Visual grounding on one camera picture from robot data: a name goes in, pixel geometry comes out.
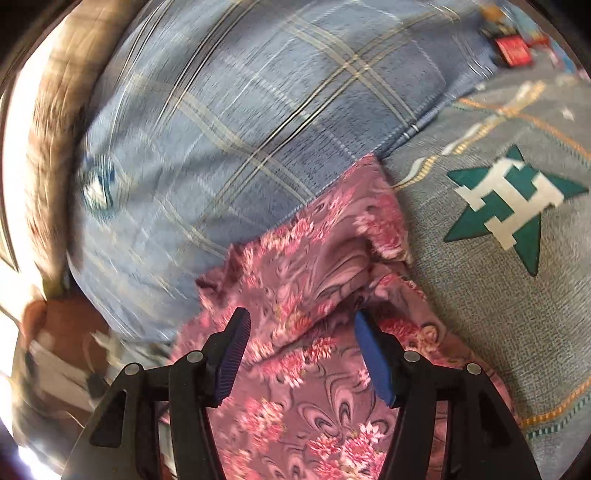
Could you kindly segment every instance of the blue fabric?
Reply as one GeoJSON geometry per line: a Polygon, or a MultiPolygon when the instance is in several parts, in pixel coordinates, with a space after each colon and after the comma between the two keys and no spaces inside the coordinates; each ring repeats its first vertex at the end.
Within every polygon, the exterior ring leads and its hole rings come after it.
{"type": "Polygon", "coordinates": [[[70,268],[120,335],[167,341],[233,242],[388,155],[495,67],[471,0],[165,0],[96,85],[70,268]]]}

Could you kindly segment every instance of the plaid fabric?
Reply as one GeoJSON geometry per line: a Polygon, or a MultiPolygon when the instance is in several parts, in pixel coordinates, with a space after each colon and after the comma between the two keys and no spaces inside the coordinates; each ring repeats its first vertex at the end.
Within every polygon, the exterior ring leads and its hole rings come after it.
{"type": "Polygon", "coordinates": [[[80,145],[72,273],[120,335],[171,339],[194,279],[493,75],[470,0],[164,0],[80,145]]]}
{"type": "Polygon", "coordinates": [[[26,221],[48,296],[59,293],[79,121],[116,42],[145,0],[84,0],[61,25],[35,100],[27,147],[26,221]]]}

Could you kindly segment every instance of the orange stripe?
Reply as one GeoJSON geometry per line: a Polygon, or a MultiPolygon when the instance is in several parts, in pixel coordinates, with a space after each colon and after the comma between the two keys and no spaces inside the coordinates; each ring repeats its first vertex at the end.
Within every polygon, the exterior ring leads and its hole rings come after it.
{"type": "Polygon", "coordinates": [[[528,419],[522,420],[521,423],[519,424],[519,426],[522,429],[524,429],[524,428],[536,425],[538,423],[554,420],[556,417],[561,415],[567,408],[569,408],[570,405],[578,397],[580,397],[589,387],[591,387],[591,377],[589,377],[585,382],[581,383],[577,388],[575,388],[570,393],[568,398],[564,402],[562,402],[560,405],[558,405],[558,407],[556,407],[554,410],[549,411],[547,413],[543,413],[542,415],[535,415],[535,416],[530,417],[528,419]]]}
{"type": "Polygon", "coordinates": [[[547,124],[546,122],[537,118],[536,116],[527,115],[526,113],[512,112],[510,109],[509,110],[503,109],[502,107],[500,107],[498,105],[490,105],[487,103],[478,103],[478,102],[475,102],[475,101],[467,99],[467,98],[461,98],[458,100],[458,102],[463,103],[465,105],[472,106],[474,108],[481,108],[484,110],[493,110],[493,111],[499,113],[500,115],[522,118],[523,120],[526,120],[526,121],[534,124],[539,129],[546,130],[548,133],[551,133],[556,138],[558,138],[561,142],[566,143],[570,148],[572,148],[573,150],[575,150],[576,152],[578,152],[579,154],[584,156],[584,158],[587,161],[591,161],[591,153],[588,152],[587,150],[585,150],[585,148],[582,145],[577,143],[572,138],[567,137],[560,130],[558,130],[555,127],[552,127],[552,125],[547,124]]]}

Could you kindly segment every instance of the gray fabric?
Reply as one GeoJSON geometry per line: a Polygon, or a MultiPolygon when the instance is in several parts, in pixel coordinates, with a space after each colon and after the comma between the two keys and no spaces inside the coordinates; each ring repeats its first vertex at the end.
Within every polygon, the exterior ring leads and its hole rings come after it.
{"type": "Polygon", "coordinates": [[[512,145],[535,168],[591,186],[588,85],[557,77],[539,56],[534,69],[504,72],[469,100],[506,104],[526,80],[543,80],[544,89],[519,111],[524,116],[508,111],[460,154],[441,152],[494,110],[455,103],[384,164],[396,184],[416,159],[437,155],[422,180],[395,187],[410,226],[413,275],[436,313],[499,372],[523,420],[572,400],[556,418],[524,425],[543,478],[550,480],[568,468],[591,434],[591,197],[543,212],[536,277],[493,235],[443,242],[467,206],[448,172],[490,166],[512,145]]]}

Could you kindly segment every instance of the bedding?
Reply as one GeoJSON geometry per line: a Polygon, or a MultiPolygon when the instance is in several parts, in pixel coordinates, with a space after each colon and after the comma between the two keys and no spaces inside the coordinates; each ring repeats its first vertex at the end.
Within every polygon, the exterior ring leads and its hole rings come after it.
{"type": "Polygon", "coordinates": [[[150,2],[108,39],[72,128],[72,229],[45,237],[69,237],[116,335],[175,337],[201,308],[194,279],[231,244],[373,151],[412,278],[505,380],[543,478],[559,478],[591,433],[589,87],[543,54],[490,80],[474,2],[191,7],[150,2]]]}
{"type": "Polygon", "coordinates": [[[72,274],[119,335],[172,340],[228,246],[490,78],[477,2],[152,1],[98,81],[72,274]]]}

